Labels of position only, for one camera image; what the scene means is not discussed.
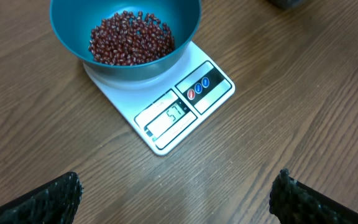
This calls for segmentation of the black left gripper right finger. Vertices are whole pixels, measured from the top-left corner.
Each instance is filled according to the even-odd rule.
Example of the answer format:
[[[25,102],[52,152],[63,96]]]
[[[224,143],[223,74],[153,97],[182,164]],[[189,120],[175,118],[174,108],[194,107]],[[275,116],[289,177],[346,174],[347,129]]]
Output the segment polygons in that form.
[[[280,170],[269,195],[269,212],[282,224],[358,224],[358,213]]]

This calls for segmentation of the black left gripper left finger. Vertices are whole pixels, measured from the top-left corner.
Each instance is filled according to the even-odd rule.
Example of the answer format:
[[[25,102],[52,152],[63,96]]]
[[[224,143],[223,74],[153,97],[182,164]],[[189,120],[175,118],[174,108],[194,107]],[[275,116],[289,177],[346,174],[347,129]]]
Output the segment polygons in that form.
[[[76,172],[67,172],[0,206],[0,224],[72,224],[83,187]]]

